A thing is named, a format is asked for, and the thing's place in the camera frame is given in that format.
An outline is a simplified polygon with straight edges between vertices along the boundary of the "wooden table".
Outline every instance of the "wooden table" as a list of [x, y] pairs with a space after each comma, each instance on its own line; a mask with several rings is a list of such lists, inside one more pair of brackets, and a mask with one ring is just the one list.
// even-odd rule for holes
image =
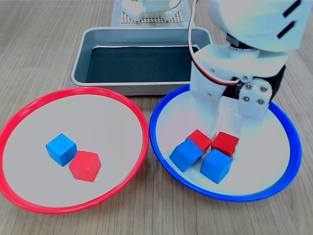
[[[83, 31], [110, 26], [113, 1], [0, 1], [0, 126], [70, 80]], [[208, 19], [196, 25], [224, 43]], [[151, 147], [136, 177], [117, 195], [89, 210], [44, 215], [22, 210], [0, 195], [1, 235], [311, 235], [313, 234], [313, 14], [302, 48], [289, 52], [286, 78], [274, 102], [291, 118], [303, 145], [295, 180], [281, 193], [251, 203], [202, 196], [175, 180]], [[150, 120], [161, 97], [132, 97]]]

